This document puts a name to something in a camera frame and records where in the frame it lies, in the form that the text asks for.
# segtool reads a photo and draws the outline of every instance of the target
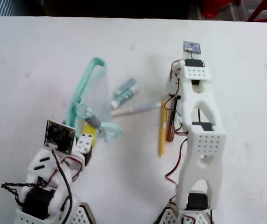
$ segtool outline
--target perforated plastic bracket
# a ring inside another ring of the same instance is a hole
[[[191,213],[187,214],[190,217],[195,218],[195,224],[209,224],[204,216],[204,214],[196,214],[196,213]],[[193,224],[193,219],[185,217],[183,214],[179,214],[178,216],[178,224]]]
[[[184,66],[184,77],[191,80],[211,80],[209,68]]]
[[[177,222],[177,217],[171,208],[166,209],[161,217],[159,224],[175,224]]]
[[[77,141],[76,148],[82,154],[89,153],[92,148],[92,135],[83,133]]]
[[[188,195],[199,180],[207,183],[209,208],[215,209],[222,180],[222,154],[226,134],[221,127],[204,131],[200,125],[191,125],[188,133],[187,153],[179,175],[177,188],[180,210],[187,205]]]

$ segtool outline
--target electrical cable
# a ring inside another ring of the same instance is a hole
[[[173,204],[173,205],[177,206],[177,204],[176,204],[175,202],[172,202],[172,200],[175,198],[175,196],[174,196],[174,197],[172,197],[172,198],[170,198],[170,199],[169,199],[169,202],[170,202],[171,204]]]
[[[180,127],[175,130],[175,134],[180,135],[180,136],[188,135],[188,132],[178,132],[181,128],[182,128],[182,123],[181,123]]]
[[[194,217],[187,216],[187,215],[185,215],[185,214],[183,214],[183,213],[182,213],[182,215],[183,215],[184,217],[186,217],[186,218],[190,218],[190,219],[192,219],[192,220],[193,220],[193,223],[192,223],[192,224],[195,224],[196,219],[195,219]]]
[[[1,188],[4,188],[5,190],[9,191],[10,193],[12,193],[15,197],[15,201],[19,206],[23,206],[23,203],[20,202],[19,198],[18,198],[18,193],[17,190],[11,187],[34,187],[34,188],[38,188],[38,187],[45,187],[44,185],[37,184],[37,183],[3,183],[1,185]]]
[[[66,214],[64,220],[63,220],[62,223],[61,223],[61,224],[66,224],[67,219],[69,218],[70,213],[71,213],[71,210],[72,210],[72,203],[73,203],[73,201],[72,201],[72,193],[71,193],[71,189],[70,189],[68,180],[67,180],[67,178],[66,178],[66,176],[65,176],[65,174],[64,174],[63,169],[62,169],[61,166],[60,166],[60,163],[59,163],[59,161],[58,161],[58,158],[57,158],[57,156],[55,155],[55,151],[54,151],[53,149],[51,150],[51,153],[54,155],[55,162],[56,162],[56,164],[57,164],[57,167],[58,167],[58,170],[59,170],[60,174],[62,175],[62,177],[63,177],[63,179],[64,179],[64,182],[65,182],[66,187],[67,187],[68,195],[69,195],[69,209],[68,209],[68,211],[67,211],[67,214]]]
[[[178,84],[178,86],[177,86],[177,90],[176,90],[175,94],[174,94],[172,97],[170,97],[170,98],[165,102],[165,104],[164,104],[164,108],[165,108],[167,111],[173,111],[173,110],[174,110],[174,108],[167,108],[166,105],[167,105],[168,102],[170,102],[172,99],[174,99],[174,98],[177,96],[178,92],[179,92],[179,88],[180,88],[180,80],[179,80],[179,78],[178,78],[177,75],[176,75],[176,78],[177,78],[177,81],[178,81],[178,83],[177,83],[177,84]]]
[[[179,157],[178,157],[178,160],[177,160],[177,163],[176,163],[175,167],[174,167],[170,172],[168,172],[168,173],[164,176],[166,180],[168,180],[168,181],[170,181],[170,182],[172,182],[172,183],[174,183],[174,184],[176,184],[176,185],[178,185],[178,184],[177,184],[174,180],[172,180],[171,178],[169,178],[169,176],[170,176],[173,172],[175,172],[175,170],[178,168],[178,166],[179,166],[179,164],[180,164],[181,156],[182,156],[182,146],[183,146],[184,142],[187,141],[187,139],[188,139],[188,138],[184,139],[184,141],[181,143],[180,151],[179,151]]]
[[[77,171],[77,173],[72,177],[72,182],[74,182],[74,181],[78,178],[79,173],[82,171],[82,168],[83,168],[82,162],[81,162],[79,159],[77,159],[77,158],[75,158],[75,157],[73,157],[73,156],[65,156],[65,157],[61,160],[60,163],[66,162],[65,159],[71,159],[71,160],[73,160],[73,161],[78,162],[78,163],[81,165],[81,168],[80,168],[80,169]],[[51,180],[53,179],[53,177],[54,177],[54,175],[56,174],[57,171],[58,171],[58,170],[55,169],[54,172],[52,173],[52,175],[49,177],[49,179],[48,179],[48,184],[51,182]]]
[[[199,109],[198,109],[198,117],[199,117],[199,122],[200,122],[200,111],[199,111]]]
[[[213,213],[212,213],[212,210],[210,210],[210,224],[213,224]]]

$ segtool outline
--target white 3d-printed part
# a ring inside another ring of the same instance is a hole
[[[192,80],[200,80],[199,90],[194,91]],[[215,209],[222,182],[222,154],[226,141],[220,113],[214,101],[209,70],[201,67],[184,66],[180,71],[182,102],[182,128],[188,131],[187,153],[182,165],[177,193],[177,206],[184,211],[188,195],[199,180],[207,183],[208,209]],[[194,109],[200,109],[212,125],[204,130],[192,124]]]
[[[92,135],[83,133],[76,143],[77,150],[82,154],[87,154],[92,148]]]
[[[208,68],[184,66],[184,77],[189,80],[211,80]]]
[[[200,80],[199,91],[192,88],[192,80]],[[188,131],[192,125],[194,109],[200,109],[214,126],[222,126],[220,113],[214,101],[208,68],[184,66],[180,72],[180,95],[182,102],[182,128]]]

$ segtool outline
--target pencil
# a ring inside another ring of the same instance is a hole
[[[166,127],[166,109],[164,107],[166,100],[162,100],[160,113],[160,132],[159,132],[159,156],[164,155],[165,146],[165,127]]]

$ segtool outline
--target white tabletop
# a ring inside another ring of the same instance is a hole
[[[213,76],[228,133],[217,224],[267,223],[267,24],[92,18],[0,17],[0,185],[24,182],[47,119],[65,118],[92,57],[108,65],[112,91],[134,77],[140,92],[124,107],[165,94],[182,41],[198,42]],[[182,137],[158,158],[159,110],[113,119],[123,135],[100,142],[75,184],[98,223],[152,223],[174,186],[164,179]],[[0,189],[0,223],[14,217]]]

